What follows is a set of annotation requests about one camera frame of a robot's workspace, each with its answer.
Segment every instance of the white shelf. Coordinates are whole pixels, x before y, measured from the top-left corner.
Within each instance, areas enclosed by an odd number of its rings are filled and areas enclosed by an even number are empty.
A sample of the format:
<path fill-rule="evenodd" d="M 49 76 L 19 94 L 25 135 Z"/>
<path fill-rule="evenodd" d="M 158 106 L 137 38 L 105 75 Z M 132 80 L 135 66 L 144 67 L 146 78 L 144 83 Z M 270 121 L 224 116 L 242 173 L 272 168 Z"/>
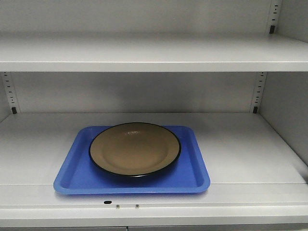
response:
<path fill-rule="evenodd" d="M 191 127 L 211 178 L 208 191 L 139 196 L 65 196 L 54 191 L 53 181 L 80 129 L 132 121 Z M 4 227 L 308 220 L 308 168 L 260 115 L 16 114 L 0 124 L 0 147 Z M 105 200 L 112 204 L 105 205 Z"/>
<path fill-rule="evenodd" d="M 308 44 L 278 35 L 1 33 L 0 70 L 308 71 Z"/>

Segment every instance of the plate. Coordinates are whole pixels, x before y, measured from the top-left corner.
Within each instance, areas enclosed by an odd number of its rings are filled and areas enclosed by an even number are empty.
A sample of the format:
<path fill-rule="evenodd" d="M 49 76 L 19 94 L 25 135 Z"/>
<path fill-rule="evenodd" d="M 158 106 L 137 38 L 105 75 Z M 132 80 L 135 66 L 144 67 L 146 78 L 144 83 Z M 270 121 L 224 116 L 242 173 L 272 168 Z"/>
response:
<path fill-rule="evenodd" d="M 126 123 L 96 136 L 90 158 L 108 172 L 139 177 L 166 168 L 177 160 L 180 150 L 180 141 L 170 130 L 149 123 Z"/>

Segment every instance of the cabinet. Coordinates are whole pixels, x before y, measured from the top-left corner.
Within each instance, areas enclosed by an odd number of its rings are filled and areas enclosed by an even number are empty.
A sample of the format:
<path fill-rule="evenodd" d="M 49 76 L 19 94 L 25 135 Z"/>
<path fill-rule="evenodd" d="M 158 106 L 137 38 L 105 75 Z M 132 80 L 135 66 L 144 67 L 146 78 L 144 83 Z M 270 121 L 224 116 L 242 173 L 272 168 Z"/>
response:
<path fill-rule="evenodd" d="M 306 228 L 307 9 L 304 0 L 0 1 L 0 226 Z M 207 192 L 54 191 L 80 129 L 132 121 L 191 127 Z"/>

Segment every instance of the blue tray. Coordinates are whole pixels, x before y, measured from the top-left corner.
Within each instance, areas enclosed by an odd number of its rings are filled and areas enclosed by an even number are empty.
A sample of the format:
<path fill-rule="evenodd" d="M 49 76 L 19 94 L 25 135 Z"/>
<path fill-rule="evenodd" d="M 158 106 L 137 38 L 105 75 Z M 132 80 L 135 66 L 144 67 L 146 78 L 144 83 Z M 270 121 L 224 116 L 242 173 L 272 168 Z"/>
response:
<path fill-rule="evenodd" d="M 97 167 L 90 160 L 93 139 L 109 127 L 82 129 L 53 183 L 62 194 L 200 193 L 210 179 L 193 131 L 184 126 L 164 126 L 180 140 L 181 153 L 169 167 L 148 176 L 117 176 Z"/>

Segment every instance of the shelf support rail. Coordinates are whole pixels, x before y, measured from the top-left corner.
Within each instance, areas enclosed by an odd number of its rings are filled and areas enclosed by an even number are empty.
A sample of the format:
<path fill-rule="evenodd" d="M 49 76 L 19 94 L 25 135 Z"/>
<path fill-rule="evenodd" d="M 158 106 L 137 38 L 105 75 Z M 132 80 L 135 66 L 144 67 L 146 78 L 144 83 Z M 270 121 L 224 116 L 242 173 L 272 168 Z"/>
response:
<path fill-rule="evenodd" d="M 257 72 L 255 87 L 250 103 L 250 112 L 257 113 L 260 108 L 267 72 Z"/>
<path fill-rule="evenodd" d="M 10 72 L 0 72 L 2 78 L 6 97 L 8 99 L 9 107 L 13 114 L 19 113 L 20 108 L 15 93 L 15 87 Z"/>
<path fill-rule="evenodd" d="M 277 29 L 282 0 L 271 0 L 266 34 L 274 34 Z"/>

